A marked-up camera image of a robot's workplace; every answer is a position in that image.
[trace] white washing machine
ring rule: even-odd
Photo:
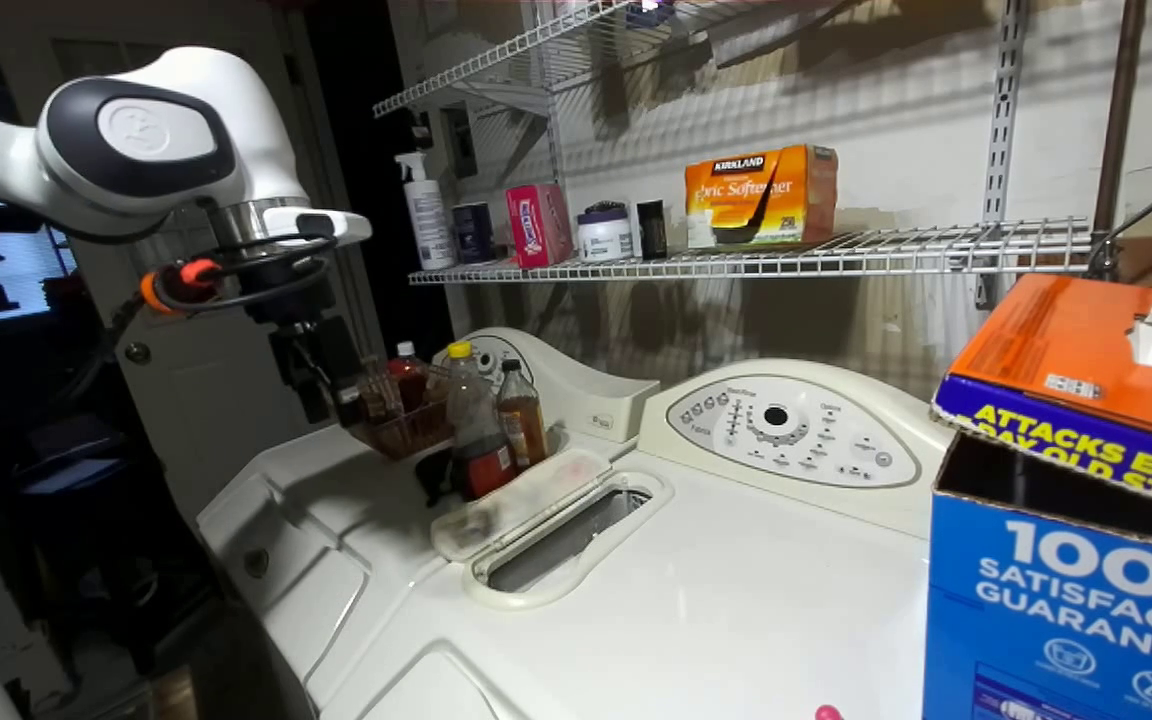
[[[660,390],[611,469],[555,455],[433,520],[324,720],[916,720],[953,431],[855,372]]]
[[[493,382],[505,361],[521,361],[555,428],[555,455],[597,469],[628,447],[646,394],[660,389],[591,372],[523,332],[486,326],[473,338]],[[322,428],[262,452],[196,516],[318,709],[385,635],[404,596],[448,568],[428,537],[437,513],[415,479],[426,455],[397,462],[345,428]]]

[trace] cleaning supplies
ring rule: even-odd
[[[458,243],[448,228],[448,203],[445,203],[439,184],[426,168],[426,150],[404,150],[397,157],[397,165],[404,168],[404,196],[409,196],[420,266],[452,266]]]

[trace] orange box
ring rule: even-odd
[[[836,150],[789,144],[690,165],[690,246],[809,246],[834,237]]]
[[[953,374],[1152,431],[1152,367],[1131,361],[1125,335],[1147,306],[1143,285],[1023,275],[957,355]]]
[[[1147,324],[1152,287],[1023,275],[934,407],[968,434],[1152,495],[1152,367],[1129,338]]]

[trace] control panel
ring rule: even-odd
[[[868,407],[796,374],[730,374],[669,407],[669,428],[746,469],[809,484],[896,486],[921,459]]]
[[[493,390],[505,382],[505,361],[521,361],[521,372],[540,390],[554,447],[564,447],[570,434],[624,447],[637,434],[646,398],[660,389],[660,380],[628,380],[578,365],[554,345],[511,326],[479,326],[469,338]]]

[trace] wire shelf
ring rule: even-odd
[[[414,272],[409,285],[618,285],[618,279],[820,279],[820,275],[1007,275],[1007,272],[1089,272],[1089,219],[1035,219],[990,230],[886,228],[834,239],[809,252],[713,252],[669,260],[564,260],[516,266],[511,260]]]
[[[473,76],[479,76],[479,70],[489,70],[496,62],[516,60],[523,53],[538,53],[538,48],[543,48],[543,43],[570,35],[570,30],[582,30],[582,27],[590,27],[590,23],[606,18],[606,16],[618,16],[628,4],[637,4],[637,0],[606,0],[606,4],[590,4],[585,11],[564,11],[555,18],[534,23],[527,30],[521,30],[521,35],[505,38],[505,43],[493,43],[493,48],[452,62],[452,67],[428,76],[426,84],[414,84],[414,86],[371,105],[371,114],[382,118],[389,112],[428,105],[433,97],[439,97],[439,93],[448,93],[448,86],[458,86],[458,84],[463,84],[463,81],[473,81]]]
[[[486,97],[496,99],[493,93],[479,86],[486,70],[527,55],[527,53],[554,53],[554,70],[549,86],[508,86],[508,93],[527,93],[527,105],[540,105],[540,97],[562,97],[572,86],[591,84],[601,70],[637,70],[647,67],[666,55],[675,55],[680,48],[704,48],[708,67],[738,62],[750,48],[760,48],[779,35],[809,30],[820,18],[834,18],[836,11],[851,8],[855,0],[680,0],[672,18],[666,23],[637,23],[634,8],[637,0],[591,0],[582,11],[562,11],[554,18],[540,18],[523,27],[521,35],[508,35],[397,97],[385,97],[371,105],[371,114],[391,114],[399,107],[433,107],[448,105],[458,97]],[[750,30],[741,38],[724,38],[708,48],[708,35],[724,30],[730,23],[763,23],[760,30]]]

